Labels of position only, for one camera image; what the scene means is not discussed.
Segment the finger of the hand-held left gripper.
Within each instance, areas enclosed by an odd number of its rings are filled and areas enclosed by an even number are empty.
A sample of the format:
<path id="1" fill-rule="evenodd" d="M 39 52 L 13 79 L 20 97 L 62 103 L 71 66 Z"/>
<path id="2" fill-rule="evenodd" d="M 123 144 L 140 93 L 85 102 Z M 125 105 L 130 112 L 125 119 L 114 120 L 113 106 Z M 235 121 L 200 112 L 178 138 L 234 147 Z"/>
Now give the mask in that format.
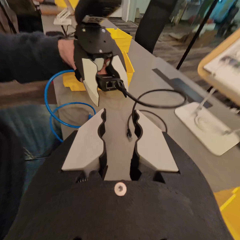
<path id="1" fill-rule="evenodd" d="M 128 77 L 126 69 L 118 55 L 113 56 L 106 66 L 106 72 L 123 81 L 125 89 L 128 91 Z"/>
<path id="2" fill-rule="evenodd" d="M 96 75 L 98 73 L 97 65 L 90 59 L 82 58 L 84 73 L 84 87 L 95 106 L 99 106 L 98 83 Z"/>

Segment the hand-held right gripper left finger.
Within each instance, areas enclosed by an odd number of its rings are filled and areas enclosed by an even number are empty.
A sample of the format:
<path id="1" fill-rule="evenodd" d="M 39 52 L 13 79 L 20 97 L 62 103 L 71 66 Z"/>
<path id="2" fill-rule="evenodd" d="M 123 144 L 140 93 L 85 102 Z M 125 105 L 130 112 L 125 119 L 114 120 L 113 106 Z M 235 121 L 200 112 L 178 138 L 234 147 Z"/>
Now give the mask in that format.
<path id="1" fill-rule="evenodd" d="M 97 171 L 104 180 L 107 172 L 105 134 L 106 109 L 101 109 L 77 131 L 62 165 L 62 171 L 83 171 L 88 177 Z"/>

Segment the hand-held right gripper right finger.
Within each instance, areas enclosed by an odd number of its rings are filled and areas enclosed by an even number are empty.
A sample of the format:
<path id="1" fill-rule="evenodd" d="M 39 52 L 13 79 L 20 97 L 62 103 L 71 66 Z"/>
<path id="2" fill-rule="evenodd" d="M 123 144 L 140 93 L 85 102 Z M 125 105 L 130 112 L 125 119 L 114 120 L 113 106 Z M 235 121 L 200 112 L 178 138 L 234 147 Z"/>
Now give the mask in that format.
<path id="1" fill-rule="evenodd" d="M 137 140 L 130 163 L 131 180 L 139 180 L 147 169 L 153 171 L 153 176 L 156 172 L 177 173 L 179 169 L 163 131 L 139 110 L 133 113 L 133 123 Z"/>

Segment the black network adapter box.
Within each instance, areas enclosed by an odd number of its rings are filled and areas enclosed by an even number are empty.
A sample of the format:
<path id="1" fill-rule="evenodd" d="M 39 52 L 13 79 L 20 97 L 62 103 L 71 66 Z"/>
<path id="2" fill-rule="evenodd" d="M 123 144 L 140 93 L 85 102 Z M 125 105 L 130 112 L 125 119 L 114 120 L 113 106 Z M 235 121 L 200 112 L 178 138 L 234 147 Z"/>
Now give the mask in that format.
<path id="1" fill-rule="evenodd" d="M 104 92 L 124 88 L 124 83 L 120 78 L 110 76 L 108 74 L 97 74 L 96 81 L 98 84 L 98 88 Z"/>

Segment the yellow plastic bin with cables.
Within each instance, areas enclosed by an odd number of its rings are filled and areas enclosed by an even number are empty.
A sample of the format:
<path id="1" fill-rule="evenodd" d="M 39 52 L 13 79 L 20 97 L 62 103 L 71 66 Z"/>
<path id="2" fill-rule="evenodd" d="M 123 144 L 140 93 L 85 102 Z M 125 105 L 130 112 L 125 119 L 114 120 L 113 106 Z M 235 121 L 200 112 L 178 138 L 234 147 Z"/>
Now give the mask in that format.
<path id="1" fill-rule="evenodd" d="M 117 46 L 120 48 L 124 61 L 125 61 L 125 66 L 126 66 L 126 72 L 127 72 L 127 78 L 128 78 L 128 86 L 130 85 L 131 79 L 134 74 L 134 68 L 133 65 L 131 64 L 131 61 L 128 57 L 128 51 L 130 48 L 130 43 L 132 40 L 132 36 L 127 34 L 126 32 L 122 31 L 121 29 L 117 28 L 107 28 L 107 30 L 110 32 L 110 35 L 113 40 L 115 40 Z M 63 78 L 63 85 L 64 87 L 70 88 L 71 91 L 76 91 L 76 92 L 84 92 L 86 91 L 83 83 L 79 82 L 75 74 L 73 72 L 71 73 L 65 73 L 62 75 Z"/>

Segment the person's left forearm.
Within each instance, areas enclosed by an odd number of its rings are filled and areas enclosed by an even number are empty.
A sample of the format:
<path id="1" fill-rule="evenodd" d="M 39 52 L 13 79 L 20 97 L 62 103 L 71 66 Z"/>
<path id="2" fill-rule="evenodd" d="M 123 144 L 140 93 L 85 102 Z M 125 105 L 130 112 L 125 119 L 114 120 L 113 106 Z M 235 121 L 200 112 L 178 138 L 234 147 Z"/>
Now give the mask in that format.
<path id="1" fill-rule="evenodd" d="M 0 82 L 48 80 L 69 70 L 58 50 L 59 37 L 43 33 L 0 34 Z"/>

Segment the person's left hand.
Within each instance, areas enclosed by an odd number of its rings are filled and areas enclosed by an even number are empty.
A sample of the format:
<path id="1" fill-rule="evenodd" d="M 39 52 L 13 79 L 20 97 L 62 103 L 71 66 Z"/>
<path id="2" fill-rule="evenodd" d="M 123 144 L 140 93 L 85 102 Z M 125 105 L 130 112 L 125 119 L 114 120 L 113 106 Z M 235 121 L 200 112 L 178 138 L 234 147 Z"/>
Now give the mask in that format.
<path id="1" fill-rule="evenodd" d="M 58 40 L 58 51 L 62 60 L 73 70 L 76 70 L 74 62 L 74 40 Z"/>

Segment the white folding stand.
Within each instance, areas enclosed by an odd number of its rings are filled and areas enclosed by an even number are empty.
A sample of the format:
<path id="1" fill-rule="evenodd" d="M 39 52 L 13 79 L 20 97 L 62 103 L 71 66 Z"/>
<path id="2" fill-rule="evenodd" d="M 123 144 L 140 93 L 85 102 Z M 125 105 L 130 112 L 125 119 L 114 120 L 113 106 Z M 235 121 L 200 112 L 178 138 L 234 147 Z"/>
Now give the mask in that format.
<path id="1" fill-rule="evenodd" d="M 214 116 L 204 103 L 215 92 L 212 88 L 201 103 L 192 102 L 175 109 L 175 115 L 214 155 L 221 156 L 240 142 L 237 130 L 231 130 Z"/>
<path id="2" fill-rule="evenodd" d="M 65 8 L 55 17 L 53 24 L 59 26 L 69 26 L 72 24 L 70 16 L 71 11 L 69 11 L 68 8 Z"/>

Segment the person's jeans leg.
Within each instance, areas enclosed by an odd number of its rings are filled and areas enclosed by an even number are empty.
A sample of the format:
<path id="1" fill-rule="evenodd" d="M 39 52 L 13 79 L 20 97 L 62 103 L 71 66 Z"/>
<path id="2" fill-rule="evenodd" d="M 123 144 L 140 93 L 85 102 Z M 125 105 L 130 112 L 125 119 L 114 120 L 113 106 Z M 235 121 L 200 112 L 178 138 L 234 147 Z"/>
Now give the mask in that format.
<path id="1" fill-rule="evenodd" d="M 60 145 L 50 128 L 45 105 L 19 105 L 0 110 L 0 118 L 15 132 L 25 152 L 24 192 L 48 156 Z"/>

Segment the person's dark jacket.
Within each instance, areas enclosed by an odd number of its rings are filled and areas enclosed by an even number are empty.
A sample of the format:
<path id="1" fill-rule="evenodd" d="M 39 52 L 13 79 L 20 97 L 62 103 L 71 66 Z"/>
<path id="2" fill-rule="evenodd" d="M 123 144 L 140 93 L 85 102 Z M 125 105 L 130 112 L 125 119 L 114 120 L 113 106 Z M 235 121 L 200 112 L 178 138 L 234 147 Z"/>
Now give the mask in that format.
<path id="1" fill-rule="evenodd" d="M 0 239 L 3 240 L 18 213 L 22 198 L 25 154 L 13 130 L 0 121 Z"/>

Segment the black pole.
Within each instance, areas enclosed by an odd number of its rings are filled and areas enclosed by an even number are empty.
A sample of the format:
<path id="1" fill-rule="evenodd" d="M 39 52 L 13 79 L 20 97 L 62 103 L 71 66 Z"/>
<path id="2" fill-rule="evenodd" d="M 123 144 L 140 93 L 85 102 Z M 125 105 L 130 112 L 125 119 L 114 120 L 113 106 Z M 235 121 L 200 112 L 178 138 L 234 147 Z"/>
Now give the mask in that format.
<path id="1" fill-rule="evenodd" d="M 192 40 L 190 41 L 190 43 L 189 43 L 186 51 L 184 52 L 182 58 L 180 59 L 178 65 L 177 65 L 177 67 L 176 67 L 177 70 L 180 69 L 182 63 L 185 61 L 188 53 L 190 52 L 190 50 L 191 50 L 192 46 L 194 45 L 196 39 L 199 37 L 200 32 L 202 31 L 204 25 L 206 24 L 207 20 L 209 19 L 209 16 L 211 15 L 211 13 L 212 13 L 212 11 L 213 11 L 213 9 L 215 8 L 215 6 L 216 6 L 217 3 L 218 3 L 218 0 L 214 0 L 214 1 L 213 1 L 213 3 L 212 3 L 212 5 L 210 6 L 208 12 L 206 13 L 205 17 L 204 17 L 203 20 L 201 21 L 201 23 L 200 23 L 200 25 L 199 25 L 199 28 L 197 29 L 195 35 L 193 36 Z"/>

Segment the wooden board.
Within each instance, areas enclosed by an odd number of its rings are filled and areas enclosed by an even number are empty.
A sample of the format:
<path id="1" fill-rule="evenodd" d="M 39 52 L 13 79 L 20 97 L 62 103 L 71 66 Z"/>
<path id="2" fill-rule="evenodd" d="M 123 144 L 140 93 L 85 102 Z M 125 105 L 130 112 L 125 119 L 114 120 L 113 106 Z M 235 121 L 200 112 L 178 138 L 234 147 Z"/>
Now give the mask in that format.
<path id="1" fill-rule="evenodd" d="M 226 38 L 221 44 L 219 44 L 214 50 L 212 50 L 206 57 L 204 57 L 198 65 L 198 75 L 207 82 L 212 88 L 215 88 L 218 92 L 223 94 L 236 106 L 240 106 L 240 92 L 230 89 L 228 86 L 215 79 L 215 76 L 204 69 L 204 65 L 209 63 L 212 59 L 217 57 L 226 48 L 228 48 L 235 41 L 240 39 L 240 29 L 237 29 L 233 34 Z"/>

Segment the empty yellow plastic bin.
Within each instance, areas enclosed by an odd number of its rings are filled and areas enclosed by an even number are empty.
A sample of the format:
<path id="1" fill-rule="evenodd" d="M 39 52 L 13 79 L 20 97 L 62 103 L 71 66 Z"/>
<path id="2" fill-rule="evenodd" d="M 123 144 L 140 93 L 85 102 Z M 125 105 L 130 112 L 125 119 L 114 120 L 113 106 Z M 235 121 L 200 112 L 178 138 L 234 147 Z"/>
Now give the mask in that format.
<path id="1" fill-rule="evenodd" d="M 240 239 L 240 187 L 214 193 L 225 224 L 234 240 Z"/>

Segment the white instruction sign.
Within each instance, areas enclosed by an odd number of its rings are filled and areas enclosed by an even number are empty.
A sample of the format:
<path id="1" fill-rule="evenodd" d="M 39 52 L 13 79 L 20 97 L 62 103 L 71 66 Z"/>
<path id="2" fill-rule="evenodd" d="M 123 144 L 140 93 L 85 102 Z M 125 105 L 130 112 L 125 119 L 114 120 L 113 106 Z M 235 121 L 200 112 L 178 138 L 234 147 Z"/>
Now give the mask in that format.
<path id="1" fill-rule="evenodd" d="M 216 80 L 237 92 L 240 91 L 240 39 L 204 65 Z"/>

